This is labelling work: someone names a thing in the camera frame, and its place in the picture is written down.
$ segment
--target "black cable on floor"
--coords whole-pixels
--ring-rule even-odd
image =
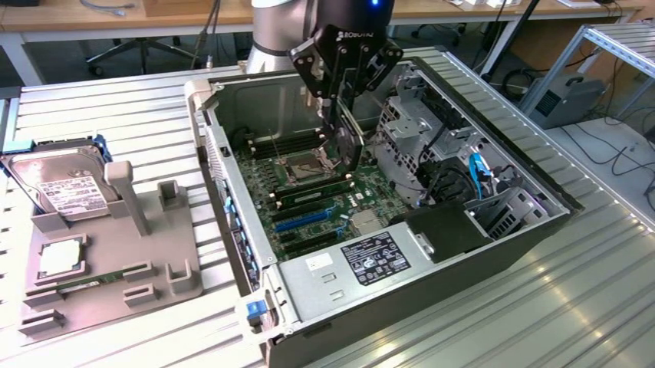
[[[649,113],[645,115],[645,118],[642,119],[642,134],[646,134],[646,118],[650,117],[650,115],[655,113],[655,110],[649,111]]]
[[[566,135],[569,136],[569,138],[572,139],[572,141],[574,142],[574,144],[578,146],[578,148],[584,151],[584,154],[585,156],[588,156],[588,158],[598,165],[605,165],[606,163],[610,163],[613,162],[613,168],[612,168],[612,173],[613,175],[616,176],[622,176],[622,175],[626,175],[628,173],[632,173],[633,171],[638,170],[638,169],[648,169],[654,175],[655,175],[655,170],[649,167],[652,165],[655,165],[655,162],[652,162],[652,163],[640,163],[636,159],[633,159],[626,153],[626,149],[628,147],[624,147],[624,149],[618,149],[614,144],[612,144],[608,140],[605,140],[604,138],[598,137],[597,135],[592,134],[582,126],[580,126],[578,124],[573,124],[576,125],[589,136],[592,136],[593,138],[596,138],[597,140],[600,140],[601,142],[604,142],[605,144],[608,144],[610,147],[613,147],[613,149],[618,152],[616,156],[613,156],[613,158],[610,158],[609,160],[606,161],[598,161],[596,160],[590,153],[585,150],[584,146],[581,145],[581,143],[576,140],[574,136],[572,136],[570,132],[565,129],[564,126],[561,126],[561,129],[565,131]],[[633,163],[637,164],[637,167],[633,167],[632,169],[624,171],[624,172],[617,172],[617,162],[618,162],[618,159],[625,156],[630,161],[633,161]],[[653,181],[650,182],[646,190],[645,190],[645,196],[646,196],[646,202],[649,203],[649,206],[652,208],[652,210],[655,212],[655,205],[653,205],[652,203],[652,199],[650,199],[650,193],[655,190],[655,186],[653,186],[653,184],[655,183],[655,176],[653,178]]]

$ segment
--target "motherboard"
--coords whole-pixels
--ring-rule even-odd
[[[407,211],[369,152],[354,172],[322,146],[286,152],[262,157],[254,149],[235,155],[281,260],[382,229]]]

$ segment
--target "hard drive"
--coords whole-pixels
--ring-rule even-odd
[[[33,199],[41,213],[58,212],[77,221],[107,215],[109,202],[121,199],[105,181],[111,156],[102,136],[61,142],[29,142],[6,150],[0,163]]]

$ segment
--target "metal rack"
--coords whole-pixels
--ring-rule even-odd
[[[423,48],[406,56],[429,62],[588,210],[498,277],[310,367],[654,362],[655,237],[645,226],[655,224],[640,223],[645,216],[638,209],[451,54]],[[149,366],[266,365],[235,323],[239,291],[198,171],[183,100],[187,81],[239,73],[238,67],[225,67],[27,87],[21,99],[10,100],[13,139],[101,132],[115,157],[138,166],[138,190],[173,178],[194,188],[191,216],[206,290],[173,307],[21,347],[14,286],[23,283],[21,245],[29,241],[23,223],[33,206],[0,175],[0,366],[38,366],[53,357],[65,357],[66,366],[134,366],[141,361]]]
[[[628,104],[620,110],[620,116],[622,116],[630,105],[638,101],[645,91],[653,85],[655,81],[655,23],[585,25],[581,27],[574,39],[562,52],[552,71],[549,71],[542,81],[538,82],[540,84],[530,89],[526,98],[521,102],[521,109],[526,115],[530,115],[536,109],[552,82],[565,69],[572,56],[578,52],[578,48],[585,40],[597,44],[600,48],[604,48],[617,58],[626,61],[642,73],[650,76],[650,79],[642,84]]]

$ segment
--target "blue cable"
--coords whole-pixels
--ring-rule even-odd
[[[476,152],[469,157],[469,172],[472,173],[473,182],[478,190],[478,199],[482,199],[482,184],[478,179],[478,172],[492,176],[492,171],[488,169],[485,161],[482,160],[481,153]]]

